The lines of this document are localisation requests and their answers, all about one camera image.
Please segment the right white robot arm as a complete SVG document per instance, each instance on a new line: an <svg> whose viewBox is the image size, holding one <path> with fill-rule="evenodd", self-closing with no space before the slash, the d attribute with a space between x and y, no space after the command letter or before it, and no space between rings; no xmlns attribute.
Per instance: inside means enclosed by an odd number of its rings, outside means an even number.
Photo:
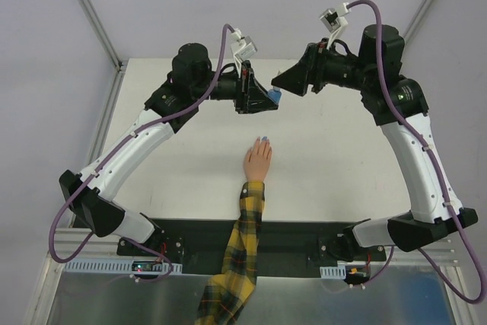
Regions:
<svg viewBox="0 0 487 325"><path fill-rule="evenodd" d="M357 55L338 53L327 39L310 43L272 86L297 96L319 93L326 85L359 91L396 156L406 183L410 209L401 215L365 219L346 227L329 245L345 260L360 260L370 247L395 246L411 252L477 223L448 183L439 158L431 158L434 139L428 104L419 84L401 75L404 39L390 25L363 30Z"/></svg>

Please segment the blue nail polish bottle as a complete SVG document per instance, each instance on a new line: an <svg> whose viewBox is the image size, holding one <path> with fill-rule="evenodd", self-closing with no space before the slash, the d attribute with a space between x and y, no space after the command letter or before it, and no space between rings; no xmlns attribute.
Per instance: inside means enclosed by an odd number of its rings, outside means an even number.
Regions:
<svg viewBox="0 0 487 325"><path fill-rule="evenodd" d="M279 105L282 97L282 92L279 88L269 89L267 95L276 105Z"/></svg>

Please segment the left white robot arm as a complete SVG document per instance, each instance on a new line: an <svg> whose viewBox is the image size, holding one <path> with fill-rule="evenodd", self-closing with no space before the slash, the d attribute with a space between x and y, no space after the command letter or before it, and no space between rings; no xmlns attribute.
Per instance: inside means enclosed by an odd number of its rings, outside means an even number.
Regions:
<svg viewBox="0 0 487 325"><path fill-rule="evenodd" d="M157 228L142 213L114 202L131 173L159 145L178 133L195 116L196 101L231 100L239 114L277 110L278 101L256 80L250 57L256 47L242 39L231 45L230 71L212 70L208 50L200 43L181 46L166 81L145 101L135 122L116 143L78 173L59 178L70 210L98 237L115 234L134 241L143 255L161 246Z"/></svg>

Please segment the yellow plaid sleeve forearm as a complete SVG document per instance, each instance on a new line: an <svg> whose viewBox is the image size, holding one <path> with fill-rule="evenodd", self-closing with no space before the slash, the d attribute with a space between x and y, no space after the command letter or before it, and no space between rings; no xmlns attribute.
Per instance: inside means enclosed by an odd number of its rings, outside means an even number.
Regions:
<svg viewBox="0 0 487 325"><path fill-rule="evenodd" d="M221 272L207 281L197 309L196 324L235 324L256 289L257 254L265 185L246 182L240 192L240 216L229 237Z"/></svg>

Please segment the mannequin hand with nails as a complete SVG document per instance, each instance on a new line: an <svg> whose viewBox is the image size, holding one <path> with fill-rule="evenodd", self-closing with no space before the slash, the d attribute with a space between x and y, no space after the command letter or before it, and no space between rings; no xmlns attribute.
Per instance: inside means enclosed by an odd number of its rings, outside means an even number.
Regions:
<svg viewBox="0 0 487 325"><path fill-rule="evenodd" d="M258 138L243 160L243 172L248 182L263 182L269 172L272 147L269 139Z"/></svg>

